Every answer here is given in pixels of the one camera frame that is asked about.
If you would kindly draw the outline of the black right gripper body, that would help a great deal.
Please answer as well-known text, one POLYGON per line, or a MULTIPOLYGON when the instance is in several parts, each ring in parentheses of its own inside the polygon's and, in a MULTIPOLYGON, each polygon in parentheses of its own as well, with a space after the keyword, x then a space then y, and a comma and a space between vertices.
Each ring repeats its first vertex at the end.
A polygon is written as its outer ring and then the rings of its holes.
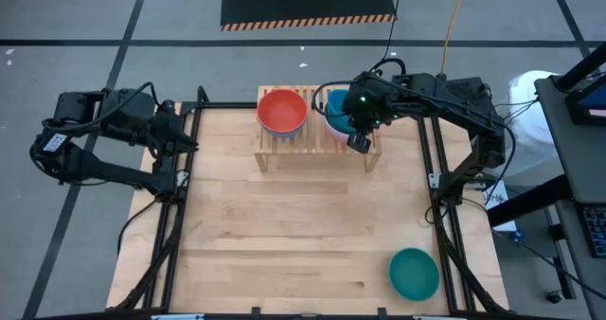
POLYGON ((362 73, 349 86, 342 112, 357 133, 371 133, 398 118, 391 106, 395 93, 395 88, 387 81, 374 74, 362 73))

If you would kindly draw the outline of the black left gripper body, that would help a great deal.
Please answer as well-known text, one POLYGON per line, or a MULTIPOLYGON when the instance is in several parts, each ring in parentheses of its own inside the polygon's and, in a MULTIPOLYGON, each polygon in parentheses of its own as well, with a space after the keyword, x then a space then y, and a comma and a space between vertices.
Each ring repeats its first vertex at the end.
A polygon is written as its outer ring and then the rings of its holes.
POLYGON ((145 124, 145 145, 152 157, 173 156, 179 142, 175 135, 182 132, 182 118, 175 112, 175 102, 165 100, 145 124))

